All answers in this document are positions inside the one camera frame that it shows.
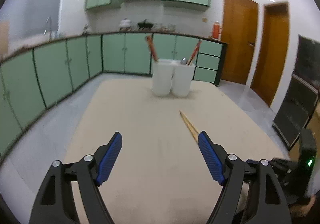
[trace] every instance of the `white plastic container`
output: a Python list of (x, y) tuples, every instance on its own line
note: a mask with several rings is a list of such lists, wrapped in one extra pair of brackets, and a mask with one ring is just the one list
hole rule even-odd
[(173, 60), (158, 59), (158, 62), (152, 62), (152, 92), (156, 96), (168, 95), (174, 69)]
[(190, 90), (191, 81), (196, 66), (175, 63), (172, 78), (172, 93), (178, 97), (186, 97)]

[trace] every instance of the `table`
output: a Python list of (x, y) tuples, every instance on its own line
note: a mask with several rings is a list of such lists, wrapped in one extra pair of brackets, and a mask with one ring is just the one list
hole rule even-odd
[[(242, 160), (283, 157), (279, 148), (211, 83), (192, 81), (186, 98), (155, 97), (151, 79), (102, 82), (71, 140), (64, 163), (79, 161), (119, 131), (123, 146), (99, 187), (115, 223), (206, 223), (221, 192), (180, 118), (182, 110), (213, 143)], [(81, 223), (88, 223), (73, 183)]]

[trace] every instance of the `silver bolt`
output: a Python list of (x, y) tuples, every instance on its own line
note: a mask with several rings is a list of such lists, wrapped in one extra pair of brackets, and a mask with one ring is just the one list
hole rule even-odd
[(83, 159), (86, 162), (90, 162), (93, 159), (93, 156), (92, 155), (86, 155)]
[(59, 160), (55, 160), (53, 163), (52, 163), (52, 166), (53, 167), (57, 167), (60, 165), (60, 161)]
[(269, 162), (265, 159), (262, 159), (261, 160), (261, 164), (264, 165), (264, 166), (267, 166), (269, 164)]
[(231, 161), (236, 161), (236, 160), (237, 160), (237, 156), (236, 156), (236, 155), (233, 155), (233, 154), (228, 155), (228, 158), (229, 158), (229, 160), (231, 160)]

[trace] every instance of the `chopsticks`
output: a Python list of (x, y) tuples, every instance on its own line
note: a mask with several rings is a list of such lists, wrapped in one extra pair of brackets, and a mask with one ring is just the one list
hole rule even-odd
[(191, 135), (193, 136), (194, 140), (198, 143), (199, 131), (191, 124), (191, 122), (188, 120), (187, 116), (182, 111), (179, 111), (179, 113), (180, 113), (182, 120), (184, 121), (187, 128), (189, 129)]
[(155, 50), (155, 47), (154, 47), (154, 45), (153, 45), (153, 41), (152, 41), (152, 38), (151, 38), (150, 35), (146, 36), (146, 41), (147, 41), (147, 43), (148, 43), (148, 47), (149, 47), (149, 50), (150, 50), (151, 55), (152, 55), (152, 57), (153, 57), (153, 60), (154, 60), (155, 62), (158, 62), (157, 52), (156, 52), (156, 50)]
[(201, 40), (196, 44), (196, 48), (194, 49), (194, 51), (193, 51), (193, 53), (192, 53), (192, 55), (191, 55), (191, 57), (189, 58), (189, 60), (188, 60), (188, 62), (187, 62), (187, 65), (190, 65), (191, 64), (191, 62), (192, 62), (192, 60), (193, 60), (193, 58), (196, 56), (196, 53), (199, 51), (199, 49), (200, 49), (200, 44), (201, 44)]

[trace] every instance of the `tiled wall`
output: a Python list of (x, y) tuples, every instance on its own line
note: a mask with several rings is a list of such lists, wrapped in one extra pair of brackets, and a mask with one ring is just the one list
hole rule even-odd
[[(271, 0), (253, 0), (259, 3), (259, 21), (255, 51), (247, 80), (250, 85), (256, 68), (263, 26), (263, 5), (273, 3)], [(298, 34), (320, 41), (320, 11), (313, 0), (274, 0), (289, 2), (290, 36), (287, 58), (283, 75), (276, 92), (271, 109), (277, 112), (289, 86), (298, 47)], [(124, 3), (120, 9), (106, 10), (97, 14), (87, 14), (84, 10), (85, 0), (63, 0), (61, 4), (60, 31), (66, 35), (82, 32), (86, 23), (92, 30), (103, 32), (117, 30), (119, 22), (125, 17), (133, 23), (148, 19), (151, 22), (177, 25), (181, 33), (208, 36), (215, 21), (222, 22), (224, 0), (211, 0), (211, 7), (205, 12), (181, 8), (164, 7), (160, 1), (136, 1)]]

